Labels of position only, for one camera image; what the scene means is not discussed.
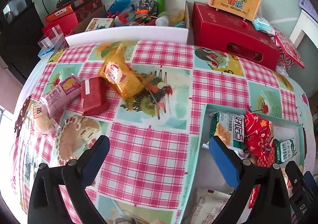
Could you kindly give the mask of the green white biscuit packet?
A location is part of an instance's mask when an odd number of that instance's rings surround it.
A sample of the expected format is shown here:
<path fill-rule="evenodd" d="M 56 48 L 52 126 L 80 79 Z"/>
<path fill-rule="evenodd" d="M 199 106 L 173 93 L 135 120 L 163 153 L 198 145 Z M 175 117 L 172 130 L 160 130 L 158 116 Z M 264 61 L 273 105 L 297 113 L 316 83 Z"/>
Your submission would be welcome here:
<path fill-rule="evenodd" d="M 284 141 L 274 139 L 274 145 L 276 164 L 282 164 L 297 154 L 295 141 L 293 138 Z"/>

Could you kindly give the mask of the pink cake roll packet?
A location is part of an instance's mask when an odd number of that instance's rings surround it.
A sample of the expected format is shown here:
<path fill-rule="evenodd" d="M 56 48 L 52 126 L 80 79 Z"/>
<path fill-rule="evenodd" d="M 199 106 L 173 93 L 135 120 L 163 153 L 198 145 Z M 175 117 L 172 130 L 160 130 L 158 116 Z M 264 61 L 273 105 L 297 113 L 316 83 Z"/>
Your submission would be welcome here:
<path fill-rule="evenodd" d="M 51 119 L 57 111 L 71 103 L 80 93 L 81 80 L 77 75 L 71 74 L 39 100 L 46 107 L 48 117 Z"/>

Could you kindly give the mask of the yellow cake snack packet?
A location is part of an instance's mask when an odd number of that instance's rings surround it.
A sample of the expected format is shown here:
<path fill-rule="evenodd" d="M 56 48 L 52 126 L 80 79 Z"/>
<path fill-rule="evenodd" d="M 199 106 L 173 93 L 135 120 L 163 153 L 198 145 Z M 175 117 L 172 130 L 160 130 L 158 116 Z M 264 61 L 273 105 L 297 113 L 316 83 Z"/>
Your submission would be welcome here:
<path fill-rule="evenodd" d="M 133 70 L 125 61 L 126 47 L 120 44 L 116 50 L 107 53 L 98 75 L 113 87 L 129 109 L 134 98 L 141 93 L 155 76 Z"/>

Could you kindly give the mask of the white printed snack bag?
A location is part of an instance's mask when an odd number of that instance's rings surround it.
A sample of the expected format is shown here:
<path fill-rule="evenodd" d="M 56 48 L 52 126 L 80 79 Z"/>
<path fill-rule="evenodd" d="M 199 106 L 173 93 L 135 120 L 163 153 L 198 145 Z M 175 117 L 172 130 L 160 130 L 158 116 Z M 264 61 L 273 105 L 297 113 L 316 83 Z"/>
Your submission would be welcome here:
<path fill-rule="evenodd" d="M 196 205 L 190 217 L 190 223 L 211 224 L 228 202 L 230 194 L 200 188 L 197 190 Z"/>

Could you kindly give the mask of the red patterned snack bag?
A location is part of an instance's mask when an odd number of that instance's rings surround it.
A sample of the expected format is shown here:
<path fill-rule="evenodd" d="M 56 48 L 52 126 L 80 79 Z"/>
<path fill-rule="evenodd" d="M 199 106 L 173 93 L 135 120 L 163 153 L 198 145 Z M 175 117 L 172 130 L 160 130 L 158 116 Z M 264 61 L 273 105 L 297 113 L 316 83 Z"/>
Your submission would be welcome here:
<path fill-rule="evenodd" d="M 256 160 L 257 166 L 270 167 L 275 163 L 275 146 L 272 122 L 246 110 L 244 117 L 244 144 Z"/>

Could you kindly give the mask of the teal shallow box tray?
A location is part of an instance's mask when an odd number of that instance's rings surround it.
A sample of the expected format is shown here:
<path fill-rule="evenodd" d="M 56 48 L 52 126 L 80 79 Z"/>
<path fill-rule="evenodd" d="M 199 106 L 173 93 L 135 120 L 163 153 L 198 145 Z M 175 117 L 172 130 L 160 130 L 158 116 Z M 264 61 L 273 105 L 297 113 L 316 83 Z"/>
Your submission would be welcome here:
<path fill-rule="evenodd" d="M 216 190 L 230 194 L 234 189 L 227 185 L 220 170 L 218 169 L 212 155 L 208 151 L 208 147 L 204 145 L 209 137 L 209 128 L 211 116 L 216 111 L 244 115 L 245 110 L 228 106 L 220 106 L 215 104 L 207 104 L 201 112 L 201 120 L 199 125 L 199 139 L 196 147 L 196 154 L 190 160 L 192 169 L 189 172 L 189 186 L 185 199 L 183 200 L 183 208 L 180 214 L 179 223 L 189 223 L 192 218 L 192 212 L 197 204 L 200 190 Z M 272 121 L 274 129 L 274 138 L 280 141 L 293 138 L 295 142 L 296 156 L 292 160 L 297 165 L 304 166 L 304 134 L 302 125 L 285 119 L 273 116 L 263 115 L 262 118 Z"/>

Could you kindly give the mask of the clear wrapped round bun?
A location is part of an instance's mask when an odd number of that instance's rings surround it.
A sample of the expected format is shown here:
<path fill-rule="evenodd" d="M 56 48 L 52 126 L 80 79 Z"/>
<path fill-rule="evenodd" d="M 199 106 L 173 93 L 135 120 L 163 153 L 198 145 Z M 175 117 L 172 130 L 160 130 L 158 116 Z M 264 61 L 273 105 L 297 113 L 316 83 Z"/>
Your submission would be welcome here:
<path fill-rule="evenodd" d="M 33 103 L 27 113 L 33 128 L 40 134 L 53 135 L 61 129 L 55 119 L 49 117 L 48 107 L 40 102 Z"/>

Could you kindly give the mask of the green orange cracker packet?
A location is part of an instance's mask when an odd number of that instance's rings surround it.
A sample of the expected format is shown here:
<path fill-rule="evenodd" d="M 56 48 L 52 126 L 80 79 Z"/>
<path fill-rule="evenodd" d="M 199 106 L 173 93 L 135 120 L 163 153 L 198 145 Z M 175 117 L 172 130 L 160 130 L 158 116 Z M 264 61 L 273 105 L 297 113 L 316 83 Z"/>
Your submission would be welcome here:
<path fill-rule="evenodd" d="M 209 137 L 218 136 L 230 149 L 244 148 L 244 116 L 239 114 L 216 111 L 211 117 Z"/>

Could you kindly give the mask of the dark red wrapped block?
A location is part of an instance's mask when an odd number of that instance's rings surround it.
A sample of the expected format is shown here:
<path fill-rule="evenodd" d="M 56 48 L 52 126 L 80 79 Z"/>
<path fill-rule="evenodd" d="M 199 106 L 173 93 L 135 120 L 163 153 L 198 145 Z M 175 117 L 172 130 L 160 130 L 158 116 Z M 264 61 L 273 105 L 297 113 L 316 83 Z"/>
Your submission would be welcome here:
<path fill-rule="evenodd" d="M 94 77 L 81 82 L 81 110 L 83 116 L 99 115 L 110 108 L 107 85 L 103 78 Z"/>

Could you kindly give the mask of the clear plastic box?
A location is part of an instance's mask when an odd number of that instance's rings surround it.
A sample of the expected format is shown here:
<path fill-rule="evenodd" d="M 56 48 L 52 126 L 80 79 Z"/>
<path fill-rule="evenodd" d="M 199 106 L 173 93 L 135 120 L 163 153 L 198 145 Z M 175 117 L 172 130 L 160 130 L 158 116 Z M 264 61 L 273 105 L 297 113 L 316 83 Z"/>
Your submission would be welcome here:
<path fill-rule="evenodd" d="M 46 33 L 39 40 L 40 52 L 38 57 L 42 58 L 44 55 L 52 52 L 59 52 L 62 49 L 69 47 L 65 40 L 64 33 L 59 25 L 47 30 Z"/>

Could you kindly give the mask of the large red gift box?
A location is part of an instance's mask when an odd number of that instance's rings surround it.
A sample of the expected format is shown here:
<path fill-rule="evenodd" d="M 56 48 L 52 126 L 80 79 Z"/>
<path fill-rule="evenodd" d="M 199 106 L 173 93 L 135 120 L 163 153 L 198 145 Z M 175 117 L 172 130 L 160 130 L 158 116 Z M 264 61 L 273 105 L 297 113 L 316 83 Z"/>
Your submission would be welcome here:
<path fill-rule="evenodd" d="M 228 52 L 275 70 L 280 52 L 269 35 L 242 18 L 207 4 L 194 2 L 194 45 Z"/>

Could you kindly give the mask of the blue wet wipes pack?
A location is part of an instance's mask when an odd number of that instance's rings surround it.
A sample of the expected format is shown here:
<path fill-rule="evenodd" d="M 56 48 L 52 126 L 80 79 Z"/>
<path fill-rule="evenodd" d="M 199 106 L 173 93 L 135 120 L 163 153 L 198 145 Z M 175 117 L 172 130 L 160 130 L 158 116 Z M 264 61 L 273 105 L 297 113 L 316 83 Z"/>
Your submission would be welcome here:
<path fill-rule="evenodd" d="M 262 33 L 266 33 L 270 36 L 275 35 L 275 29 L 274 27 L 263 17 L 257 16 L 252 21 L 253 26 L 257 31 L 261 31 Z"/>

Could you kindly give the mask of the black cabinet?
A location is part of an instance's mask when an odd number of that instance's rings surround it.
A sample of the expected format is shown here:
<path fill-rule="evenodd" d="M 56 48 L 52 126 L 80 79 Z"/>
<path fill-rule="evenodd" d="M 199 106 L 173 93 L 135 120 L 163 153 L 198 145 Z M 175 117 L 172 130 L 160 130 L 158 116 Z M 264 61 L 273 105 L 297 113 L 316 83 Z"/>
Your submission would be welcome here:
<path fill-rule="evenodd" d="M 8 13 L 1 12 L 1 59 L 24 84 L 40 61 L 43 23 L 32 0 L 9 0 L 8 6 Z"/>

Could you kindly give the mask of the dark red carton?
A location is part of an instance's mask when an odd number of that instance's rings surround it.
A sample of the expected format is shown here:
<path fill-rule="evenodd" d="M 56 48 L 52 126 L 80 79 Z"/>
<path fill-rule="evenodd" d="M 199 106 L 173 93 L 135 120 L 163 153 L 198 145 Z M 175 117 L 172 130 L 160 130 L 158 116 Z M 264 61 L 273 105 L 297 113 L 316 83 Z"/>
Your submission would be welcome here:
<path fill-rule="evenodd" d="M 73 13 L 63 16 L 51 23 L 45 23 L 42 28 L 43 34 L 52 27 L 59 25 L 65 35 L 68 35 L 75 27 L 77 27 L 89 14 L 95 12 L 102 6 L 101 0 L 71 0 L 68 4 L 71 4 Z"/>

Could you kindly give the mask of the open cardboard junk box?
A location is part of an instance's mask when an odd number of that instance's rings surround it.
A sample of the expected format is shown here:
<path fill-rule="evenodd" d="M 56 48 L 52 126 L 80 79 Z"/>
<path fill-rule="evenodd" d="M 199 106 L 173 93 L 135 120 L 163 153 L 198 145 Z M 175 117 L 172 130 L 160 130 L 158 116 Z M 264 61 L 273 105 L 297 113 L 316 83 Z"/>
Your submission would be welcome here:
<path fill-rule="evenodd" d="M 124 9 L 119 16 L 111 16 L 113 25 L 120 26 L 154 26 L 160 21 L 168 20 L 170 27 L 190 28 L 188 4 L 183 0 L 165 0 L 164 11 L 159 13 L 155 0 L 139 0 Z"/>

